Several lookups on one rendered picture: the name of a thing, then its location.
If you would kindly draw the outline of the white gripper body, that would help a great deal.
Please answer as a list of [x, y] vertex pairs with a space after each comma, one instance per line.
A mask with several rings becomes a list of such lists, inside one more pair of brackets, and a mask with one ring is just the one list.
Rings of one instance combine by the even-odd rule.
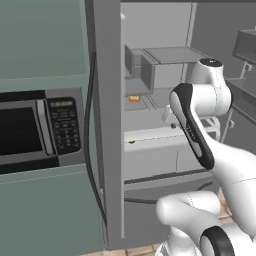
[[177, 125], [176, 117], [174, 116], [172, 109], [169, 105], [165, 107], [164, 113], [162, 115], [162, 120], [166, 125], [170, 126], [172, 123], [175, 123]]

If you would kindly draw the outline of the white fridge drawer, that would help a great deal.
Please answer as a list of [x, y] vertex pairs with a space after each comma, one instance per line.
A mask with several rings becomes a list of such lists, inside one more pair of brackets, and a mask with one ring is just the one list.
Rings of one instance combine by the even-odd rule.
[[183, 131], [176, 127], [124, 134], [124, 180], [201, 169]]

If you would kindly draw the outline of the grey fridge bin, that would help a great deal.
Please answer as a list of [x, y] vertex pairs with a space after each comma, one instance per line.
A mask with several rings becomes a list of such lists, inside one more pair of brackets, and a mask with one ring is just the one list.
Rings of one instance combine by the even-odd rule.
[[125, 46], [125, 95], [150, 94], [154, 88], [155, 62], [143, 49]]

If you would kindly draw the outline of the grey fridge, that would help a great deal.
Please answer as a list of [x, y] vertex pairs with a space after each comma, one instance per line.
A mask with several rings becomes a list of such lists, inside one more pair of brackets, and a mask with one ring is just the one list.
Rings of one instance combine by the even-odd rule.
[[[197, 3], [124, 3], [121, 14], [125, 17], [124, 32], [124, 73], [125, 46], [131, 49], [190, 47]], [[190, 81], [196, 63], [160, 64], [155, 62], [154, 88], [150, 94], [140, 95], [140, 102], [130, 102], [124, 96], [123, 146], [124, 134], [128, 131], [170, 127], [162, 120], [165, 107], [169, 104], [171, 91], [181, 83]], [[219, 116], [203, 117], [202, 125], [208, 135], [223, 144]], [[231, 224], [234, 218], [219, 183], [215, 193], [220, 201], [218, 219], [223, 224]]]

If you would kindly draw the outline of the grey freezer drawer front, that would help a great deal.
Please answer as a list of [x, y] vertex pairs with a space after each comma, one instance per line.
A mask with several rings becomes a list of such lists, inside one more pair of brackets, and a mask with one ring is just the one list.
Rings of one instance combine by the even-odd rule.
[[[202, 191], [217, 193], [218, 181], [210, 172], [203, 170], [128, 180], [124, 185], [124, 198], [158, 200], [171, 194], [196, 191], [197, 188], [211, 180], [213, 184]], [[159, 222], [155, 204], [124, 202], [124, 218], [126, 247], [161, 242], [167, 236], [168, 227]]]

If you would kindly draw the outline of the dark grey fridge door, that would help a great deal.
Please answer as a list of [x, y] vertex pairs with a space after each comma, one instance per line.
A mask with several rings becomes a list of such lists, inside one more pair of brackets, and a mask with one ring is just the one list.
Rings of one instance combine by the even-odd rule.
[[[256, 26], [256, 1], [253, 3], [198, 3], [191, 46], [221, 61], [226, 78], [239, 78], [243, 61], [232, 55], [239, 30]], [[235, 123], [224, 143], [256, 154], [256, 126], [236, 111]]]

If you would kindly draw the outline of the grey door shelf bin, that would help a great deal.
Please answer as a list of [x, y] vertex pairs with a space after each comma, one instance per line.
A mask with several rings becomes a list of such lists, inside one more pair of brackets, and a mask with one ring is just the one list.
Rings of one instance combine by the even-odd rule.
[[256, 30], [239, 30], [233, 56], [250, 65], [256, 65]]
[[256, 126], [256, 84], [245, 78], [230, 78], [226, 84], [233, 94], [232, 108]]

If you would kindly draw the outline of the stainless steel microwave oven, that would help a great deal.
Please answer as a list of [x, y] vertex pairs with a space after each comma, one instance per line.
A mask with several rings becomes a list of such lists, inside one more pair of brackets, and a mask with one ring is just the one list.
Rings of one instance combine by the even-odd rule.
[[[47, 155], [36, 101], [43, 100], [53, 154]], [[0, 175], [82, 164], [80, 88], [0, 93]]]

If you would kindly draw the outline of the grey-green tall cupboard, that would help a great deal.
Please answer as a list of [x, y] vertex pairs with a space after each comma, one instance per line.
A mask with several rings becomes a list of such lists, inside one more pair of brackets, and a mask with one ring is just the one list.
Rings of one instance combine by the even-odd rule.
[[[0, 0], [0, 92], [86, 89], [85, 0]], [[0, 175], [0, 256], [82, 256], [103, 248], [83, 163]]]

